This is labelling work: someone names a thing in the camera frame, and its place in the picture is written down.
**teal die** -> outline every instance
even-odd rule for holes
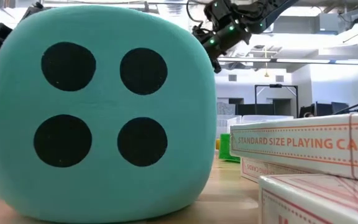
[[[0,50],[0,197],[65,223],[179,210],[211,170],[215,97],[204,48],[161,18],[107,6],[30,16]]]

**table surface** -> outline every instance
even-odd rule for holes
[[[256,224],[258,184],[240,176],[240,164],[215,159],[211,175],[198,200],[163,217],[135,223]],[[0,224],[46,224],[21,217],[0,200]]]

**white wall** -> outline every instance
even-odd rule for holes
[[[300,106],[316,101],[358,103],[358,65],[307,65],[292,73]]]
[[[310,65],[301,67],[293,72],[291,77],[292,85],[298,86],[299,108],[302,106],[310,106],[313,103]]]
[[[237,75],[236,82],[229,82],[228,75]],[[244,104],[255,103],[255,85],[275,84],[276,75],[284,75],[282,85],[291,85],[291,74],[284,69],[271,69],[268,71],[269,77],[265,77],[266,70],[257,72],[253,70],[223,70],[215,75],[216,96],[218,101],[225,102],[228,98],[243,98]],[[257,97],[258,103],[271,103],[272,99],[294,99],[295,96],[286,88],[265,88]]]

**white box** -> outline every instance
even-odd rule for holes
[[[229,134],[230,126],[241,124],[239,115],[217,115],[216,117],[216,138],[221,138],[221,134]]]
[[[260,224],[358,223],[358,181],[322,174],[263,176]]]
[[[244,115],[241,119],[242,124],[259,123],[264,121],[276,121],[293,119],[293,116],[275,116],[275,115]]]
[[[234,125],[230,154],[358,179],[358,114]]]
[[[246,179],[258,182],[261,175],[278,174],[313,174],[312,170],[303,170],[297,167],[290,167],[271,162],[258,161],[256,159],[241,158],[241,176]]]

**ceiling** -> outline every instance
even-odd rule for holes
[[[10,4],[14,2],[16,7],[27,8],[34,0],[5,0]],[[250,4],[255,0],[238,0],[236,4]],[[198,22],[189,19],[185,0],[149,0],[147,1],[150,9],[154,10],[166,20],[169,20],[184,29],[191,30]],[[73,4],[120,4],[122,7],[136,5],[143,7],[144,1],[137,0],[44,0],[46,6],[67,6]],[[205,21],[205,28],[210,28],[211,24],[206,21],[203,13],[204,6],[192,5],[191,15],[197,19]],[[6,9],[12,14],[15,9]],[[349,20],[352,16],[358,15],[358,0],[299,0],[294,7],[286,10],[280,16],[273,27],[273,32],[262,35],[254,35],[250,45],[241,42],[227,52],[228,57],[267,57],[267,58],[328,58],[328,59],[358,59],[358,46],[343,46],[338,36],[323,32],[324,30],[342,29],[349,27]],[[232,63],[224,65],[226,68],[286,68],[294,69],[291,64],[269,64],[266,63]]]

